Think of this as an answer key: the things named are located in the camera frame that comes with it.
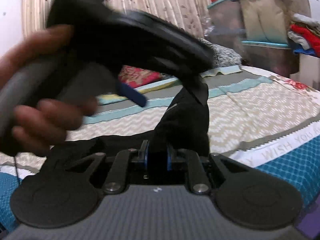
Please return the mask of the left hand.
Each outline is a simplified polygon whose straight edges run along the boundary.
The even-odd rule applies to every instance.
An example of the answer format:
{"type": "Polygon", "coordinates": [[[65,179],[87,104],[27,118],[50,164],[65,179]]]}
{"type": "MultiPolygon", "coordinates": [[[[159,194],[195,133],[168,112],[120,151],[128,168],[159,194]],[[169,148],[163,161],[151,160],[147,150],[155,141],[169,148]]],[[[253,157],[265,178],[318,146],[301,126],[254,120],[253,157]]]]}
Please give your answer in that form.
{"type": "MultiPolygon", "coordinates": [[[[56,53],[66,51],[73,42],[73,32],[71,25],[56,25],[34,32],[10,48],[1,57],[1,91],[26,65],[43,57],[59,59],[56,53]]],[[[96,112],[98,101],[94,96],[78,104],[57,100],[53,89],[63,83],[63,78],[56,76],[54,81],[40,85],[26,103],[19,103],[9,111],[9,128],[1,136],[2,153],[13,157],[19,152],[31,152],[45,157],[51,146],[65,142],[68,131],[82,125],[84,116],[96,112]]]]}

